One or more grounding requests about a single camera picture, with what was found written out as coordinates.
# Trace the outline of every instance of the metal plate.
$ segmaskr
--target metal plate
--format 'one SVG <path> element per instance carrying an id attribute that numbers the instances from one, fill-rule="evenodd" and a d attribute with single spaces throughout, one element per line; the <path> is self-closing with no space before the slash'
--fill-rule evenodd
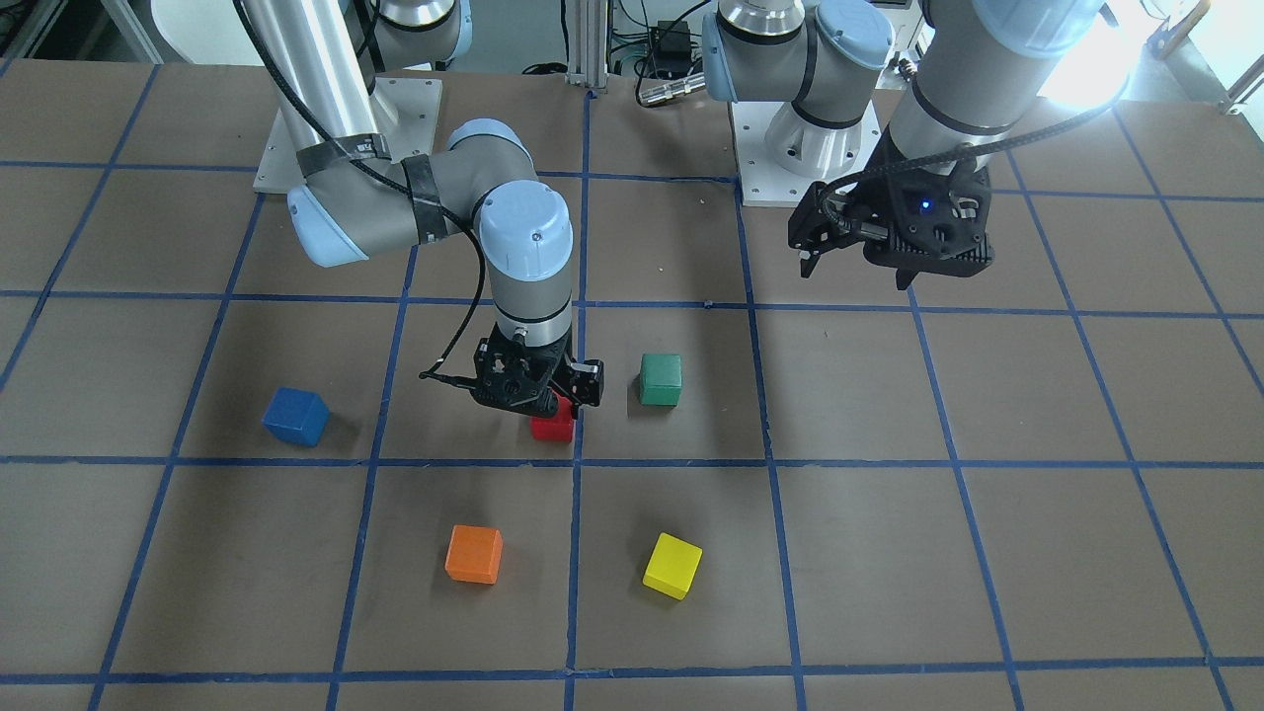
<path id="1" fill-rule="evenodd" d="M 782 168 L 763 144 L 772 116 L 781 104 L 777 101 L 739 101 L 731 104 L 733 113 L 733 145 L 737 167 L 742 175 L 742 204 L 753 207 L 794 207 L 803 199 L 811 178 Z M 851 168 L 863 166 L 877 147 L 882 132 L 878 129 L 873 104 L 865 109 L 861 147 Z"/>
<path id="2" fill-rule="evenodd" d="M 383 132 L 391 148 L 391 161 L 398 163 L 410 156 L 430 153 L 435 148 L 435 130 L 439 128 L 439 102 L 444 82 L 437 78 L 378 78 L 377 91 L 392 100 L 399 111 L 399 123 Z M 373 113 L 379 127 L 393 121 L 380 115 L 380 106 L 373 102 Z M 259 172 L 254 176 L 255 192 L 283 195 L 289 189 L 303 185 L 303 175 L 295 158 L 295 144 L 289 139 L 281 111 L 272 120 L 268 144 L 259 158 Z"/>

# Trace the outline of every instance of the blue joint cap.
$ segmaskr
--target blue joint cap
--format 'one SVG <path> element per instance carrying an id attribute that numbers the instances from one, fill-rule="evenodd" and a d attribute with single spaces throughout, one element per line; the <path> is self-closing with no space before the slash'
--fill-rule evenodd
<path id="1" fill-rule="evenodd" d="M 975 14 L 1006 49 L 1033 59 L 1067 53 L 1088 32 L 1098 0 L 973 0 Z"/>
<path id="2" fill-rule="evenodd" d="M 453 132 L 453 135 L 447 137 L 447 151 L 456 148 L 458 143 L 475 135 L 494 135 L 497 138 L 503 138 L 521 148 L 522 152 L 527 154 L 527 159 L 531 161 L 532 167 L 536 163 L 535 159 L 531 158 L 531 152 L 522 144 L 522 139 L 518 138 L 518 134 L 513 133 L 513 129 L 507 127 L 503 121 L 498 121 L 495 119 L 470 119 L 465 121 L 460 125 L 460 128 Z"/>
<path id="3" fill-rule="evenodd" d="M 707 94 L 717 101 L 737 101 L 733 75 L 728 71 L 724 40 L 715 23 L 715 13 L 703 15 L 703 73 L 707 76 Z"/>
<path id="4" fill-rule="evenodd" d="M 454 11 L 456 22 L 461 23 L 461 27 L 456 29 L 456 47 L 453 48 L 453 54 L 445 59 L 446 62 L 469 52 L 470 44 L 474 42 L 474 16 L 470 14 L 469 0 L 458 0 Z"/>
<path id="5" fill-rule="evenodd" d="M 263 415 L 263 426 L 281 442 L 316 447 L 329 423 L 329 407 L 315 392 L 277 388 Z"/>
<path id="6" fill-rule="evenodd" d="M 823 0 L 817 6 L 820 35 L 844 57 L 867 70 L 881 70 L 891 52 L 891 23 L 865 0 Z"/>
<path id="7" fill-rule="evenodd" d="M 574 243 L 566 201 L 533 180 L 509 181 L 487 195 L 478 213 L 478 237 L 493 268 L 525 282 L 566 268 Z"/>
<path id="8" fill-rule="evenodd" d="M 298 233 L 298 243 L 303 245 L 307 258 L 316 264 L 336 267 L 369 258 L 306 185 L 291 189 L 286 195 L 286 204 L 289 206 L 295 232 Z"/>

